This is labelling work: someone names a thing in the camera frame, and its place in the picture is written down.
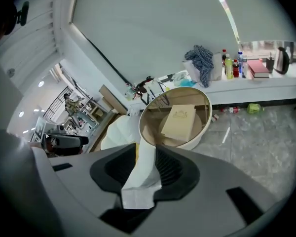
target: yellow bottle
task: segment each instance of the yellow bottle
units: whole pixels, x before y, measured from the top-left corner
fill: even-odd
[[[228,53],[226,54],[225,67],[226,67],[227,79],[232,79],[233,78],[232,61]]]

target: tile floor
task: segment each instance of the tile floor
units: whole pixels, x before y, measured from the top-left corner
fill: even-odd
[[[213,111],[220,118],[211,123],[193,151],[234,164],[281,200],[296,183],[295,106],[266,107],[253,115],[246,110]]]

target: trash on floor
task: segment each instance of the trash on floor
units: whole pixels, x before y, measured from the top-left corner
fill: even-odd
[[[225,141],[226,141],[226,139],[227,139],[227,136],[228,136],[229,132],[230,132],[230,127],[228,127],[228,129],[227,129],[226,134],[225,134],[225,136],[223,137],[222,143],[225,143]]]
[[[219,119],[219,116],[217,114],[214,114],[211,118],[212,122],[214,123],[216,120]]]
[[[252,104],[251,103],[247,107],[247,113],[249,113],[249,114],[258,113],[258,112],[261,112],[261,111],[264,111],[264,108],[259,104]]]
[[[226,107],[221,109],[222,113],[230,112],[230,113],[237,113],[240,111],[239,107]]]

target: white paper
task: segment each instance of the white paper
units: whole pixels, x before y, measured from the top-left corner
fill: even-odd
[[[191,80],[194,82],[200,82],[199,71],[194,67],[193,61],[183,61],[183,65],[191,77]]]
[[[153,195],[160,189],[160,175],[155,166],[155,146],[142,138],[138,160],[121,191],[123,208],[154,207]]]
[[[222,54],[216,53],[213,55],[214,68],[211,70],[211,81],[222,79]]]

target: green plastic bag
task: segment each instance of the green plastic bag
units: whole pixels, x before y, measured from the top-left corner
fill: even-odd
[[[254,114],[264,111],[264,108],[259,104],[249,104],[247,107],[247,113]]]

